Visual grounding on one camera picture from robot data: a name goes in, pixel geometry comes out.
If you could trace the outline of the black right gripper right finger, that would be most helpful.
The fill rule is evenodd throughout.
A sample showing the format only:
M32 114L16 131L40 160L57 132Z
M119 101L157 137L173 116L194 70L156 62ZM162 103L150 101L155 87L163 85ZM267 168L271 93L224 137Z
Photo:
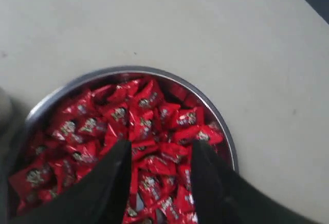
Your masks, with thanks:
M204 140L192 142L191 188L199 223L314 223L249 184Z

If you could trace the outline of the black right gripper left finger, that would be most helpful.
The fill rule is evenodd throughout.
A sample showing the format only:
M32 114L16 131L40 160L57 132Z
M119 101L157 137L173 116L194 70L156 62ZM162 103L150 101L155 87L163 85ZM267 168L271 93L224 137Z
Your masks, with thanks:
M77 184L10 223L122 223L132 171L132 144L118 141Z

